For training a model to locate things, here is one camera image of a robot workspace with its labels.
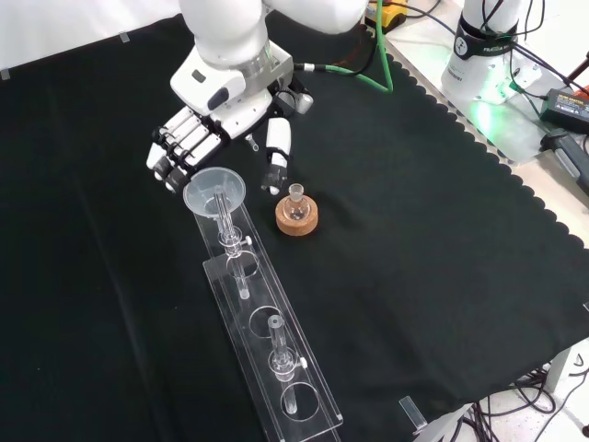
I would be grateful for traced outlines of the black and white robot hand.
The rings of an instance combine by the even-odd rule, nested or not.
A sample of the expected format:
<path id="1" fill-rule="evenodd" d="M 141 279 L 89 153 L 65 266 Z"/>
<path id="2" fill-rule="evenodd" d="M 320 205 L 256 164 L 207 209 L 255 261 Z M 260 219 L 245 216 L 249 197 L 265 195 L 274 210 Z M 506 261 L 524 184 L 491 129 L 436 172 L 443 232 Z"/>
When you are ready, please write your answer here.
<path id="1" fill-rule="evenodd" d="M 269 116 L 293 72 L 292 56 L 272 41 L 232 68 L 208 65 L 192 49 L 170 80 L 182 107 L 152 132 L 146 166 L 169 191 L 182 192 L 215 151 L 251 135 Z"/>

